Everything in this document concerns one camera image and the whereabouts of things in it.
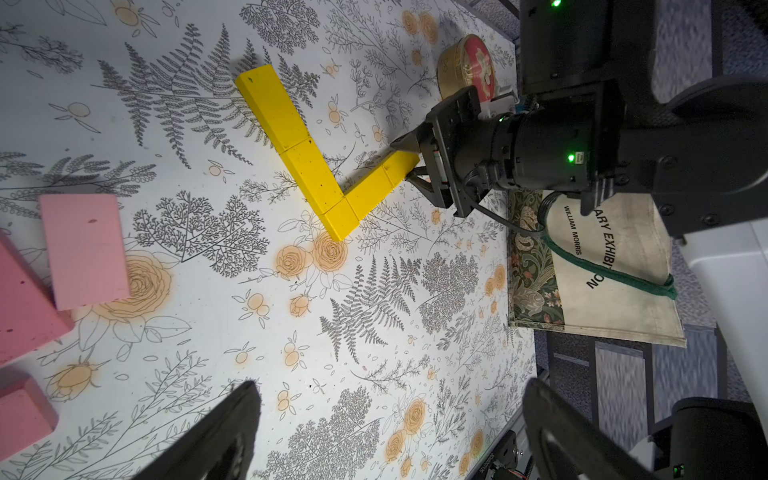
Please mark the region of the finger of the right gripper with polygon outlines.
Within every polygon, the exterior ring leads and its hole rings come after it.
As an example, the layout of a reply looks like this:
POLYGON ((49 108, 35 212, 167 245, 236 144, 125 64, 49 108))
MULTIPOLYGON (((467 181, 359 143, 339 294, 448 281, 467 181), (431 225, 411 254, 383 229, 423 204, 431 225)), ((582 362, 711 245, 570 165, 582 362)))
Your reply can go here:
POLYGON ((430 175, 424 175, 425 167, 415 167, 406 175, 406 181, 413 185, 433 206, 448 209, 453 198, 447 182, 433 182, 430 175))
POLYGON ((424 128, 415 128, 393 140, 390 147, 396 151, 420 154, 421 143, 427 135, 428 132, 424 128))

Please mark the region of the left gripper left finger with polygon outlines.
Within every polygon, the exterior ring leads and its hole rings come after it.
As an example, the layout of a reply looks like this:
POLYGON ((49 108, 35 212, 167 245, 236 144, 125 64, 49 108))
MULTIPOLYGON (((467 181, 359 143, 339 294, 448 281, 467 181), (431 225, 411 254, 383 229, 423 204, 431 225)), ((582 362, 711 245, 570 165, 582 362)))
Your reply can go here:
POLYGON ((260 414, 256 383, 245 381, 135 479, 244 479, 260 414))

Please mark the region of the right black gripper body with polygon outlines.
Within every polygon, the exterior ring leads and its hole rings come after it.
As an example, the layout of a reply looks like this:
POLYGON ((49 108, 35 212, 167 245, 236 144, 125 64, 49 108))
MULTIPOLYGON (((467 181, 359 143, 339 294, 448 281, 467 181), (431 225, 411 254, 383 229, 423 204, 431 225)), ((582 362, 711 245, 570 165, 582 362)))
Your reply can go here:
POLYGON ((490 158, 493 128, 480 117, 477 88, 465 87, 441 101, 426 115, 418 128, 428 135, 422 141, 420 156, 431 180, 447 182, 454 201, 451 206, 458 218, 468 217, 490 191, 488 187, 467 187, 467 175, 482 161, 490 158))

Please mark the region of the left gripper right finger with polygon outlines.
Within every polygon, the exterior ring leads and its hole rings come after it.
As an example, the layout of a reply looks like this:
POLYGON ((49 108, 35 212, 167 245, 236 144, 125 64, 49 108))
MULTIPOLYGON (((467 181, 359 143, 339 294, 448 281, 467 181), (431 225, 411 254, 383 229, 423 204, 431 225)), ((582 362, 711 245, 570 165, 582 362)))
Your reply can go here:
POLYGON ((523 417, 542 479, 654 477, 542 380, 527 382, 523 417))

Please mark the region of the yellow block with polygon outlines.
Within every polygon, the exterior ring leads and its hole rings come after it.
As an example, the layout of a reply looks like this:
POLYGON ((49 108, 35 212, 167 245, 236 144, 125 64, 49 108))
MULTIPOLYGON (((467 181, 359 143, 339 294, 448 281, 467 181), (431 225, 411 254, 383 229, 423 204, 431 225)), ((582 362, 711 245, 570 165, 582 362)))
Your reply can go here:
POLYGON ((310 138, 271 65, 240 74, 235 85, 279 154, 310 138))
POLYGON ((381 167, 393 188, 405 180, 419 164, 420 156, 412 152, 394 151, 381 163, 381 167))
POLYGON ((289 148, 280 157, 317 215, 327 213, 342 200, 343 192, 311 138, 289 148))
POLYGON ((359 220, 372 212, 393 190, 383 167, 371 170, 345 193, 345 198, 359 220))

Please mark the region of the small yellow cube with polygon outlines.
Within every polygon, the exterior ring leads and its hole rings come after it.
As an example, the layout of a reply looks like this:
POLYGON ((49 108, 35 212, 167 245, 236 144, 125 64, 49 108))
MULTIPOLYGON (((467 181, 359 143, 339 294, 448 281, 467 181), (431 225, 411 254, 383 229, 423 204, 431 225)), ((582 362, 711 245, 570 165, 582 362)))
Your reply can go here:
POLYGON ((327 212, 320 214, 319 219, 331 239, 336 242, 344 241, 360 224, 360 220, 345 197, 327 212))

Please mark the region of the pink block five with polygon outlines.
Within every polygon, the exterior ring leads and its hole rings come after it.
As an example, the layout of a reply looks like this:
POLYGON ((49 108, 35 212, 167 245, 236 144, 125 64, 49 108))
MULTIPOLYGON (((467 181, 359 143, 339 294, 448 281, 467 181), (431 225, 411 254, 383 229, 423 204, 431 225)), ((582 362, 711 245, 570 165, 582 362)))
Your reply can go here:
POLYGON ((54 407, 29 377, 1 390, 1 460, 4 461, 52 434, 59 417, 54 407))

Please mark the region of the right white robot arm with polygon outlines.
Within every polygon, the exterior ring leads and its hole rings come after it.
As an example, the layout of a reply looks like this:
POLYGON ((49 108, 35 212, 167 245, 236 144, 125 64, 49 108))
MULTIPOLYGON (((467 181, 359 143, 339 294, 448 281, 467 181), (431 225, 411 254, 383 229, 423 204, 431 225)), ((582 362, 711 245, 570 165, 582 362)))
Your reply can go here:
MULTIPOLYGON (((647 194, 666 231, 702 238, 741 230, 749 254, 767 228, 767 83, 720 76, 672 101, 651 88, 657 5, 653 1, 524 1, 519 7, 521 91, 534 109, 485 119, 478 89, 460 88, 424 122, 392 142, 422 156, 408 181, 460 217, 492 190, 542 190, 531 236, 558 256, 547 215, 562 196, 583 214, 617 194, 647 194)), ((690 398, 668 423, 668 449, 646 469, 549 385, 530 380, 522 413, 544 479, 763 479, 766 389, 750 403, 690 398)))

